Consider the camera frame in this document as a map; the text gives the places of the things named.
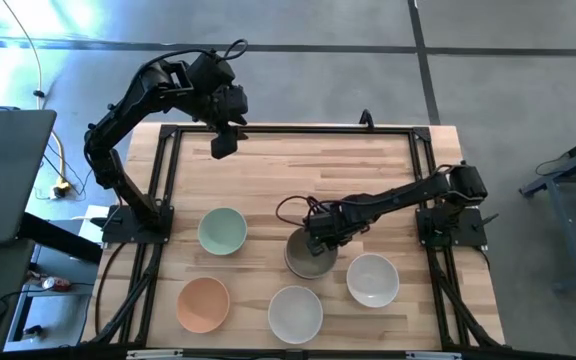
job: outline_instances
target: white bowl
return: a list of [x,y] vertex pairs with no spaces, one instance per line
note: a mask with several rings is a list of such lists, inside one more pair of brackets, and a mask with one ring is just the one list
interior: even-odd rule
[[346,284],[352,297],[360,304],[378,308],[390,304],[397,296],[399,274],[385,257],[363,254],[350,264]]
[[272,332],[289,344],[312,340],[321,329],[324,309],[317,295],[302,286],[281,289],[270,301],[268,322]]

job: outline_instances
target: gray bowl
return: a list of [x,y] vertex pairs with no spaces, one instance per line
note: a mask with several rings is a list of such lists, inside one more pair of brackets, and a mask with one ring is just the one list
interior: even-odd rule
[[304,279],[317,279],[332,270],[337,261],[337,249],[325,250],[323,254],[314,257],[310,254],[306,241],[308,233],[303,228],[295,230],[286,243],[284,259],[288,269]]

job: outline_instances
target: bowl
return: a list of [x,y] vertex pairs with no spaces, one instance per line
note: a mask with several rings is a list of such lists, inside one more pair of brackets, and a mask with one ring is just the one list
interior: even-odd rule
[[237,210],[218,208],[199,223],[199,244],[213,255],[228,255],[239,250],[246,240],[246,219]]
[[219,327],[230,308],[230,295],[221,281],[198,278],[190,281],[177,298],[177,320],[186,330],[198,334]]
[[325,249],[323,254],[312,256],[306,242],[310,235],[303,229],[295,230],[286,243],[284,260],[295,275],[304,279],[317,279],[332,270],[337,261],[337,249]]
[[360,304],[378,308],[390,304],[399,291],[395,266],[377,254],[363,254],[352,261],[346,273],[350,294]]
[[285,287],[270,301],[270,329],[288,344],[303,344],[312,340],[323,321],[324,310],[319,298],[305,287]]

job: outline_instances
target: desk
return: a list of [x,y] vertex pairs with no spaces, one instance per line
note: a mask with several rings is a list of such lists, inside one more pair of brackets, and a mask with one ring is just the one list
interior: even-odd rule
[[[126,171],[143,192],[148,188],[160,125],[137,126],[128,152]],[[430,129],[437,164],[458,163],[462,155],[455,127]],[[440,348],[428,262],[418,244],[414,207],[382,216],[368,233],[357,235],[340,248],[333,271],[318,280],[300,279],[286,268],[283,248],[294,226],[274,215],[277,204],[289,195],[338,199],[355,192],[378,193],[413,181],[407,138],[376,134],[249,134],[249,140],[239,142],[237,153],[214,160],[210,157],[213,134],[183,136],[172,198],[173,235],[161,260],[148,347],[291,347],[270,331],[267,309],[277,291],[296,284],[313,290],[324,308],[321,331],[299,348]],[[166,157],[162,174],[167,170]],[[163,183],[159,181],[158,194],[163,192]],[[248,223],[246,243],[231,256],[213,256],[197,241],[202,216],[220,206],[238,209]],[[307,206],[299,202],[289,202],[282,208],[282,213],[293,220],[300,219],[306,211]],[[114,246],[104,251],[98,279],[113,249]],[[126,296],[135,250],[135,245],[126,245],[112,264],[100,301],[102,326]],[[363,307],[346,288],[346,270],[364,252],[386,256],[399,271],[401,288],[387,307]],[[484,259],[465,248],[455,248],[454,257],[464,302],[489,334],[503,342]],[[231,298],[230,313],[222,326],[203,335],[183,329],[175,312],[181,289],[189,280],[201,276],[221,280]],[[450,305],[446,308],[451,334],[456,339],[454,313]],[[83,340],[94,336],[94,311],[91,306]],[[131,340],[140,317],[141,303],[137,303]]]

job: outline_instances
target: gray floor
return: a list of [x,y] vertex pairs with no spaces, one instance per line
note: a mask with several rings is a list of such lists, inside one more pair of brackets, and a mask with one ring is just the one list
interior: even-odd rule
[[[48,39],[415,43],[404,0],[45,0],[32,9],[9,2],[31,35]],[[1,6],[0,38],[22,35]],[[428,46],[576,48],[576,1],[420,0],[419,12]],[[88,171],[81,156],[86,125],[98,121],[138,65],[157,54],[40,51],[44,88],[50,88],[47,108],[59,114],[56,130],[80,176]],[[0,104],[34,106],[33,61],[27,50],[0,48]],[[458,127],[464,155],[490,192],[482,209],[501,214],[487,233],[508,344],[576,355],[576,293],[551,291],[553,281],[572,271],[563,236],[545,194],[528,201],[517,192],[534,178],[538,163],[576,144],[576,57],[431,56],[429,63],[441,123]],[[354,123],[370,108],[379,123],[429,124],[416,55],[249,53],[232,65],[246,87],[251,122]],[[180,113],[149,119],[188,120]],[[122,155],[126,148],[127,141],[119,146]],[[51,171],[40,170],[38,197],[54,183]],[[114,196],[93,182],[83,201],[31,198],[29,210],[69,218],[82,215],[88,204],[112,203]],[[52,306],[77,313],[77,304]],[[68,316],[63,321],[73,324],[77,337],[79,321]]]

